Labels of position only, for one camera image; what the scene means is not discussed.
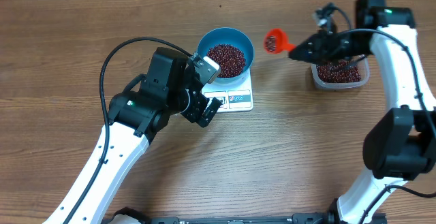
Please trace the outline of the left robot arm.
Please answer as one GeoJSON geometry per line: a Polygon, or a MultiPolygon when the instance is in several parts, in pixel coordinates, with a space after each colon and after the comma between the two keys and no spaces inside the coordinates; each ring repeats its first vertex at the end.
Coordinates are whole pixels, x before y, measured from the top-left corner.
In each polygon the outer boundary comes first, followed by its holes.
{"type": "Polygon", "coordinates": [[[212,121],[221,102],[201,90],[220,71],[209,57],[158,47],[147,73],[110,101],[89,160],[47,223],[100,223],[127,173],[172,115],[201,127],[212,121]]]}

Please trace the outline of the red scoop with blue handle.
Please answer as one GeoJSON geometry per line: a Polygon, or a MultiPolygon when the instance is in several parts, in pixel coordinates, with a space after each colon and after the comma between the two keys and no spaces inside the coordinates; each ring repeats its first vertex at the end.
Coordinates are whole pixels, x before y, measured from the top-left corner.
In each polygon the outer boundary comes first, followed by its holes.
{"type": "Polygon", "coordinates": [[[264,49],[271,54],[292,51],[296,46],[288,42],[287,34],[279,29],[271,29],[264,38],[264,49]]]}

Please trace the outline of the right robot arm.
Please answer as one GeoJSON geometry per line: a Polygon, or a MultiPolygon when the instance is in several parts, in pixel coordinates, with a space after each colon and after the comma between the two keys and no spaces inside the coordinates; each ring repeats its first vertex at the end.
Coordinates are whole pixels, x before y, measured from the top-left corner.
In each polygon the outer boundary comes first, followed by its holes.
{"type": "Polygon", "coordinates": [[[328,4],[314,12],[319,31],[299,44],[289,58],[314,65],[373,55],[379,67],[386,114],[364,139],[364,169],[337,198],[327,223],[385,223],[377,209],[396,190],[435,165],[435,98],[418,54],[413,12],[389,7],[386,0],[357,0],[355,23],[337,31],[328,4]]]}

